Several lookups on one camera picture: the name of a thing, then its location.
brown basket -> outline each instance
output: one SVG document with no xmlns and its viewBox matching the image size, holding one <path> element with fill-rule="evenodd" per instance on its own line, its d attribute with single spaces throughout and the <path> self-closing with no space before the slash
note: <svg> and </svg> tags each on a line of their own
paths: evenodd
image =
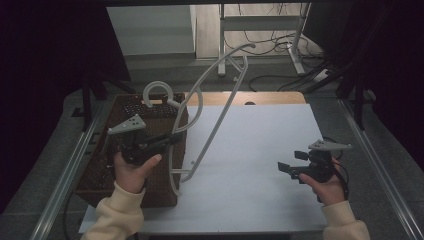
<svg viewBox="0 0 424 240">
<path fill-rule="evenodd" d="M 162 100 L 161 104 L 154 104 L 153 108 L 148 108 L 143 102 L 142 95 L 118 95 L 112 106 L 111 112 L 106 122 L 106 126 L 100 135 L 97 147 L 87 167 L 81 177 L 75 193 L 82 199 L 87 201 L 91 206 L 96 207 L 98 202 L 111 196 L 114 186 L 114 178 L 109 169 L 106 167 L 108 157 L 101 154 L 105 144 L 107 130 L 123 121 L 138 114 L 146 123 L 146 131 L 150 135 L 169 134 L 174 126 L 177 117 L 177 110 L 166 104 L 168 96 L 164 94 L 150 95 L 151 100 Z M 174 100 L 182 102 L 184 100 L 183 93 L 177 93 Z M 180 127 L 187 124 L 187 109 L 181 117 Z M 115 139 L 113 148 L 119 143 Z M 186 146 L 186 134 L 183 141 L 174 145 L 173 150 L 173 168 L 180 169 L 183 164 Z M 148 178 L 146 194 L 144 196 L 141 207 L 171 207 L 177 205 L 177 196 L 171 188 L 168 173 L 168 156 L 163 156 L 163 160 L 154 168 Z M 177 189 L 179 188 L 180 175 L 174 174 L 174 181 Z"/>
</svg>

sleeve cuff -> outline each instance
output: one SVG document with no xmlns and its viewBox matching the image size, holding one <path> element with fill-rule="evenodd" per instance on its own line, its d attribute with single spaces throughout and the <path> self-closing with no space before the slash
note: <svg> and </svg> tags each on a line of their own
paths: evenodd
<svg viewBox="0 0 424 240">
<path fill-rule="evenodd" d="M 116 181 L 114 182 L 115 190 L 112 196 L 108 199 L 109 206 L 122 213 L 130 213 L 140 209 L 141 201 L 143 200 L 146 189 L 141 193 L 134 194 L 122 189 Z"/>
<path fill-rule="evenodd" d="M 322 208 L 329 227 L 343 226 L 356 221 L 348 201 Z"/>
</svg>

human hand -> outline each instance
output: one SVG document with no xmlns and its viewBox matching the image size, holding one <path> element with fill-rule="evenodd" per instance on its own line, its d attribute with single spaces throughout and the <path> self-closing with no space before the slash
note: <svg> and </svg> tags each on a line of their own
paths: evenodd
<svg viewBox="0 0 424 240">
<path fill-rule="evenodd" d="M 161 159 L 162 156 L 157 154 L 147 160 L 143 165 L 137 166 L 125 162 L 121 152 L 117 152 L 114 156 L 116 183 L 127 192 L 140 193 L 145 179 Z"/>
<path fill-rule="evenodd" d="M 339 161 L 334 158 L 333 162 L 337 164 L 339 163 Z M 303 173 L 299 175 L 299 178 L 304 183 L 312 187 L 312 191 L 318 195 L 325 206 L 345 201 L 342 184 L 336 175 L 333 175 L 333 177 L 325 183 L 317 182 L 310 176 Z"/>
</svg>

cream sleeve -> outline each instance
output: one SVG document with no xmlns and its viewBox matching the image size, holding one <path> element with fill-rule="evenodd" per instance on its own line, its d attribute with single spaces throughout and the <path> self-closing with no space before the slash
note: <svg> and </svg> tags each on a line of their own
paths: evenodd
<svg viewBox="0 0 424 240">
<path fill-rule="evenodd" d="M 322 208 L 327 227 L 324 229 L 325 240 L 369 240 L 367 226 L 356 220 L 349 202 L 344 201 Z"/>
<path fill-rule="evenodd" d="M 84 233 L 82 240 L 126 239 L 143 224 L 140 208 L 145 190 L 139 194 L 129 193 L 118 184 L 110 198 L 104 198 L 96 208 L 96 222 Z"/>
</svg>

black curtain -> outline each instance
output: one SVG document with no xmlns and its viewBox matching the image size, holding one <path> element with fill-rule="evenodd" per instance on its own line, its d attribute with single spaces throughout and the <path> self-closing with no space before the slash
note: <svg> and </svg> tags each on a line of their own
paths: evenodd
<svg viewBox="0 0 424 240">
<path fill-rule="evenodd" d="M 130 80 L 106 8 L 60 2 L 0 2 L 1 132 L 6 140 L 0 212 L 56 128 L 64 98 L 81 88 L 82 76 L 103 71 Z"/>
<path fill-rule="evenodd" d="M 362 64 L 375 113 L 424 169 L 424 2 L 396 1 Z"/>
</svg>

